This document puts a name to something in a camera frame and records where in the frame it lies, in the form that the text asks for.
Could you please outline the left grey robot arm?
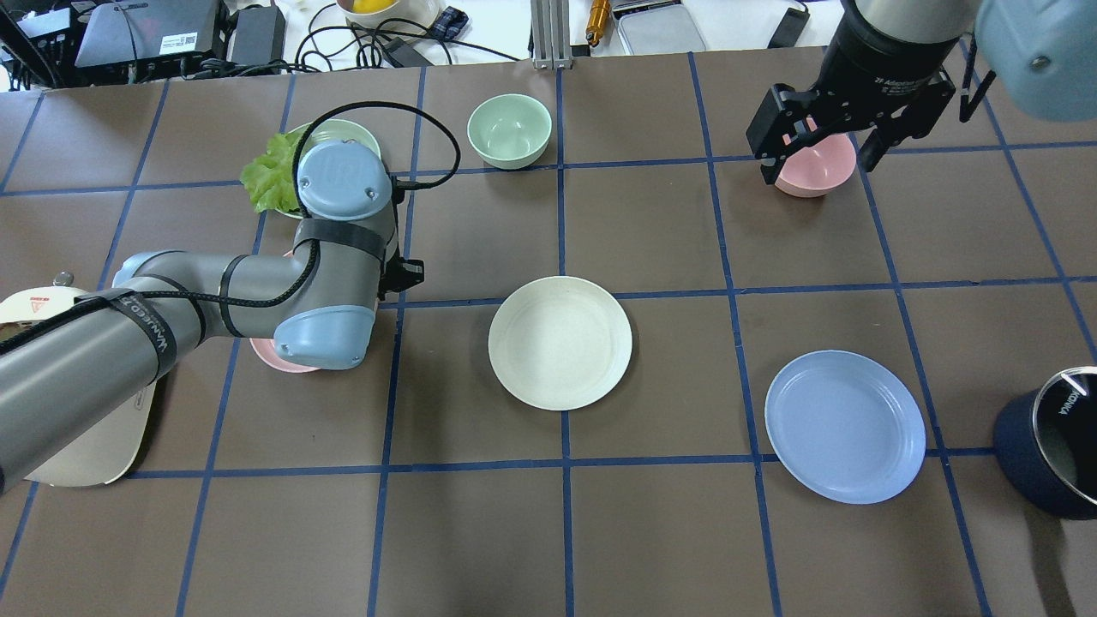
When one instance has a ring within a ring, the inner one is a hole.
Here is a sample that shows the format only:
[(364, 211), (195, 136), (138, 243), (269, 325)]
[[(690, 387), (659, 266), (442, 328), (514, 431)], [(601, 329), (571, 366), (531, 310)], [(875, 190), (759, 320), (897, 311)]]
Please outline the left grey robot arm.
[(299, 164), (306, 211), (291, 256), (138, 254), (111, 288), (5, 339), (3, 491), (210, 338), (270, 339), (301, 366), (359, 366), (380, 298), (423, 280), (396, 238), (396, 207), (416, 188), (367, 146), (326, 141)]

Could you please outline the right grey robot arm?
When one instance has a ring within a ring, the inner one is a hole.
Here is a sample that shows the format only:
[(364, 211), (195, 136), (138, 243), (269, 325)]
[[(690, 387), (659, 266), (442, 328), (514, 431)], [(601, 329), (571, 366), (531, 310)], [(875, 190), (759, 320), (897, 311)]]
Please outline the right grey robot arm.
[(1095, 35), (1093, 1), (845, 1), (818, 78), (769, 87), (746, 141), (773, 184), (798, 152), (853, 130), (873, 171), (928, 136), (953, 98), (968, 120), (995, 83), (1027, 116), (1090, 121)]

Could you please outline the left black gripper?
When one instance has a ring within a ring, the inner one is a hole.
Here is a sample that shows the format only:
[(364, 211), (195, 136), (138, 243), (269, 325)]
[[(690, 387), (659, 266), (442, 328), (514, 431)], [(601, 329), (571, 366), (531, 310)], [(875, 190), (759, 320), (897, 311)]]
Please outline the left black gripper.
[(378, 278), (378, 300), (388, 294), (400, 294), (409, 289), (423, 284), (426, 280), (426, 263), (418, 259), (392, 257), (381, 265)]

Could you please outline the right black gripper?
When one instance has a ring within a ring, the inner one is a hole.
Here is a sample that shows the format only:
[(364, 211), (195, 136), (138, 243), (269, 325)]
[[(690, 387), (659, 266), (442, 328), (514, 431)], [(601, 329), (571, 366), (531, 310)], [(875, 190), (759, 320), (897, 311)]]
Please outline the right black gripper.
[(782, 162), (823, 138), (869, 130), (859, 149), (864, 172), (873, 172), (894, 146), (908, 138), (924, 138), (955, 98), (955, 85), (943, 68), (927, 81), (898, 82), (855, 75), (828, 77), (823, 85), (799, 91), (774, 83), (746, 130), (753, 157), (759, 159), (765, 184), (776, 184)]

